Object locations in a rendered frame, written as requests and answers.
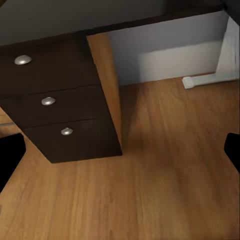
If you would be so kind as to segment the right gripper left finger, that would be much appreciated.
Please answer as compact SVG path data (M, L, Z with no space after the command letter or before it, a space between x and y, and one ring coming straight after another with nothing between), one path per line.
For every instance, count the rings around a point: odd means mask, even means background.
M21 133L0 138L0 193L26 153Z

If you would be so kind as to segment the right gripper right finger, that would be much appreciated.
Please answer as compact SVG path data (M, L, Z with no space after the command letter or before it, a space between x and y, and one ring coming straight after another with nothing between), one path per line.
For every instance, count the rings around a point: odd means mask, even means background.
M240 135L228 133L224 151L240 173Z

